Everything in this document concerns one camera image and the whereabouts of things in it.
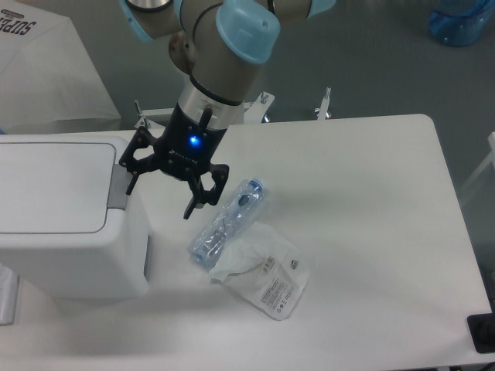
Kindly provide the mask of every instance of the plastic water bottle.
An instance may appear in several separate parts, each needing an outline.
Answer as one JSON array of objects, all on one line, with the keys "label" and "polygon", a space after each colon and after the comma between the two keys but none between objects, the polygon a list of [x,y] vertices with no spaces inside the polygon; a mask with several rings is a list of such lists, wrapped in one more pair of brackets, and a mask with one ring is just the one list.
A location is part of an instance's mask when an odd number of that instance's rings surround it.
[{"label": "plastic water bottle", "polygon": [[193,259],[206,268],[214,267],[225,243],[252,221],[262,200],[261,182],[255,179],[241,182],[221,211],[189,245]]},{"label": "plastic water bottle", "polygon": [[449,46],[477,41],[495,10],[495,0],[440,0],[430,15],[430,33]]}]

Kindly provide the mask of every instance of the robotic arm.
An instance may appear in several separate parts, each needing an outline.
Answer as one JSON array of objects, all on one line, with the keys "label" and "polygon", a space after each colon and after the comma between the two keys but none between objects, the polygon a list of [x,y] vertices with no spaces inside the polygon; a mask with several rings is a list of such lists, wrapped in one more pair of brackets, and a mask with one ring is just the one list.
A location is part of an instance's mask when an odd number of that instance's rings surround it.
[{"label": "robotic arm", "polygon": [[[140,127],[119,164],[138,177],[160,170],[187,181],[193,198],[184,213],[216,205],[228,179],[227,165],[210,160],[229,125],[244,114],[243,101],[261,66],[268,61],[280,22],[304,19],[331,8],[335,0],[121,0],[131,27],[142,41],[183,29],[197,49],[197,60],[160,138]],[[136,159],[137,149],[153,154]],[[205,190],[201,176],[214,181]]]}]

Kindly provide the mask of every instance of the white table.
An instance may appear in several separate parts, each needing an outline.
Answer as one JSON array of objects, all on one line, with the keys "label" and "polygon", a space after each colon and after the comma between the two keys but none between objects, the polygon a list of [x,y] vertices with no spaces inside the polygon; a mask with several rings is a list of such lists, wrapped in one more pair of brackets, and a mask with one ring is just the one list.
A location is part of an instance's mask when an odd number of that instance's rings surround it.
[{"label": "white table", "polygon": [[490,306],[430,119],[239,125],[213,160],[231,168],[222,199],[243,178],[266,179],[261,221],[316,257],[288,320],[210,284],[188,260],[215,209],[182,220],[189,187],[156,172],[138,182],[155,230],[149,293],[70,301],[23,282],[18,324],[0,328],[1,368],[378,371],[495,360],[469,337],[466,317]]}]

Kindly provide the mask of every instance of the blue led light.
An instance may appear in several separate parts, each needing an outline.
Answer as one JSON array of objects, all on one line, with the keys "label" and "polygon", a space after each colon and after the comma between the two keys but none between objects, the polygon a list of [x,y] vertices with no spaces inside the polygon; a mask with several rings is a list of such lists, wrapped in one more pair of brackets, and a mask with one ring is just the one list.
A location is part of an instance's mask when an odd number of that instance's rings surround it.
[{"label": "blue led light", "polygon": [[197,147],[198,145],[200,145],[200,140],[197,136],[192,136],[189,138],[189,143],[193,146],[193,147]]}]

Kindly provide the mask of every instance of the clear plastic bag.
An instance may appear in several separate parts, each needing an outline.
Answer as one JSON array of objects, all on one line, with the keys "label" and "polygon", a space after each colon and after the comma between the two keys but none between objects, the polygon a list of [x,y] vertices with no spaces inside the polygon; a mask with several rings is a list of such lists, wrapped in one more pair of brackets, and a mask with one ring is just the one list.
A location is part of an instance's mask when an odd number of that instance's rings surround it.
[{"label": "clear plastic bag", "polygon": [[297,304],[312,266],[307,252],[270,226],[254,223],[229,242],[209,276],[281,321]]}]

